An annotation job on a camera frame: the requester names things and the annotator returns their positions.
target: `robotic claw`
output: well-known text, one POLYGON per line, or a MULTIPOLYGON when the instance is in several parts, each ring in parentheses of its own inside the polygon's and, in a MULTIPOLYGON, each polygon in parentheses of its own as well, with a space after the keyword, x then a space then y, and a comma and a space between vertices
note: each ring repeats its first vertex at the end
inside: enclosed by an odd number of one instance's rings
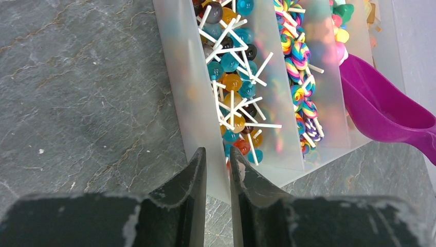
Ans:
MULTIPOLYGON (((230 154, 234 246, 432 246, 405 202, 392 197, 295 198, 230 154)), ((40 194, 0 223, 0 246, 203 246, 206 150, 148 195, 40 194)))

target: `swirl lollipop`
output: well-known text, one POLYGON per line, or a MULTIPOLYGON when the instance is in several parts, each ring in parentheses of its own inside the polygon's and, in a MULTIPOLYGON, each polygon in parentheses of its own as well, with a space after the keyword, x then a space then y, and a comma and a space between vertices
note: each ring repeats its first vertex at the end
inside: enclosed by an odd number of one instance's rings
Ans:
POLYGON ((298 85, 290 87, 290 93, 292 95, 292 102, 294 103, 294 111, 297 112, 304 99, 304 91, 298 85))
POLYGON ((324 132, 322 131, 322 126, 319 124, 319 121, 318 121, 318 111, 316 109, 315 103, 313 103, 310 98, 306 97, 304 99, 302 105, 303 105, 303 108, 302 108, 303 113, 308 118, 313 119, 319 134, 321 135, 321 137, 324 137, 324 132))
POLYGON ((303 118, 300 116, 300 114, 295 113, 295 118, 297 120, 297 127, 298 127, 298 133, 306 139, 306 141, 312 146, 316 147, 315 143, 312 141, 312 139, 306 134, 306 125, 304 124, 303 118))
POLYGON ((293 82, 302 85, 303 82, 301 81, 300 73, 298 72, 298 69, 295 67, 294 63, 292 62, 292 59, 285 58, 285 64, 286 64, 286 71, 289 78, 293 82))
POLYGON ((297 41, 292 47, 290 58, 298 70, 304 70, 309 66, 311 52, 305 43, 297 41))
POLYGON ((288 30, 283 30, 280 39, 282 41, 283 54, 287 56, 291 53, 292 47, 294 46, 294 39, 288 30))

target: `gray marble floor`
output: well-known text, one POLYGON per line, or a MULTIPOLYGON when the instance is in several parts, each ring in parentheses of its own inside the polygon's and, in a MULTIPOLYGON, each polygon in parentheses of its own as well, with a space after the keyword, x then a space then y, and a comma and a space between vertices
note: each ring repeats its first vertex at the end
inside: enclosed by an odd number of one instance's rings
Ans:
MULTIPOLYGON (((149 192, 186 165, 151 0, 0 0, 0 215, 31 192, 149 192)), ((287 185, 394 195, 432 225, 423 157, 370 143, 287 185)), ((232 246, 207 198, 205 246, 232 246)))

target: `clear plastic bin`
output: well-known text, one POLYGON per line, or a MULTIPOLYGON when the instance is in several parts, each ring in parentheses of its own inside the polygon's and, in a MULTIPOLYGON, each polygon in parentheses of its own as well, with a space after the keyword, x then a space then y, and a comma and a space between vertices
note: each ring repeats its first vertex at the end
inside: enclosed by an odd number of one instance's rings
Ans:
MULTIPOLYGON (((263 97, 259 105, 266 113, 265 122, 282 124, 283 128, 263 129, 265 140, 261 149, 264 160, 255 169, 278 186, 284 186, 369 141, 353 129, 352 124, 349 127, 350 121, 346 117, 329 1, 301 0, 300 4, 306 9, 303 28, 312 53, 311 64, 325 70, 324 74, 313 72, 317 88, 311 97, 317 106, 325 139, 315 151, 305 156, 305 160, 301 154, 272 0, 255 0, 255 9, 247 17, 247 26, 253 29, 258 48, 255 62, 260 65, 270 52, 274 53, 260 76, 268 86, 258 85, 256 96, 263 97)), ((222 138, 192 0, 154 0, 154 7, 186 156, 190 158, 197 147, 206 148, 207 193, 230 202, 222 138)), ((353 18, 348 28, 357 32, 354 25, 361 25, 364 21, 353 18)), ((366 38, 350 43, 349 51, 370 47, 366 27, 356 35, 366 35, 366 38)), ((365 51, 369 54, 356 55, 370 58, 371 51, 365 51)))

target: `pink plastic scoop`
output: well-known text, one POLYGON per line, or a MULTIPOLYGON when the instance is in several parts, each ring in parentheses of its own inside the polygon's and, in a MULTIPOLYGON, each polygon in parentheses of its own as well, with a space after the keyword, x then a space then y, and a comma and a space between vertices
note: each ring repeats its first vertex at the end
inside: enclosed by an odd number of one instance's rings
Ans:
POLYGON ((436 118, 364 60, 340 66, 345 106, 358 130, 385 143, 407 143, 436 165, 436 118))

